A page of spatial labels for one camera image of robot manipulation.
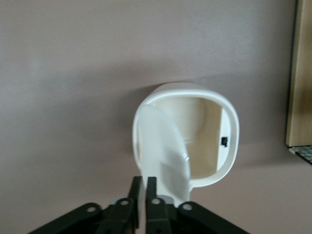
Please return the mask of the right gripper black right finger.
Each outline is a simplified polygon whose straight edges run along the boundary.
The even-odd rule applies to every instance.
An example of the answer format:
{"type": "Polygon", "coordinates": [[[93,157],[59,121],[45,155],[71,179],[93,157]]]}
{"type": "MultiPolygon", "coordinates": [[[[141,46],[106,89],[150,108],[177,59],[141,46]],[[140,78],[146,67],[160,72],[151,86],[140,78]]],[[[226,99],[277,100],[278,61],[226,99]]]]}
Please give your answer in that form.
{"type": "Polygon", "coordinates": [[[187,201],[175,207],[170,197],[156,194],[157,178],[149,177],[146,190],[147,234],[245,234],[246,231],[187,201]]]}

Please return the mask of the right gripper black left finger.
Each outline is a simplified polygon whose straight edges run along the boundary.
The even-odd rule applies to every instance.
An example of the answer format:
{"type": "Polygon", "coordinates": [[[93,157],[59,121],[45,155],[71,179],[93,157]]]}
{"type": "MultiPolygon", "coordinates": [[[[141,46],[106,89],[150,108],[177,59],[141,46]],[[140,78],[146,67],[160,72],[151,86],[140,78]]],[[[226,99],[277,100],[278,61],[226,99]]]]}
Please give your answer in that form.
{"type": "Polygon", "coordinates": [[[129,193],[103,209],[86,203],[36,228],[32,234],[134,234],[139,227],[143,180],[133,177],[129,193]]]}

